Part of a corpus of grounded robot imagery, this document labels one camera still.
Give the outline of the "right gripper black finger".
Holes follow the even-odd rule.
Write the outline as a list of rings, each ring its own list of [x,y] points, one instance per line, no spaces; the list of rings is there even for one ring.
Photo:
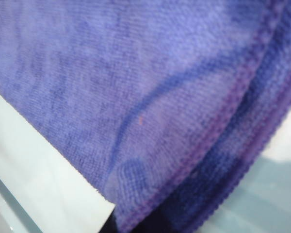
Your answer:
[[[126,232],[126,211],[119,206],[115,206],[111,214],[110,225],[113,233]]]

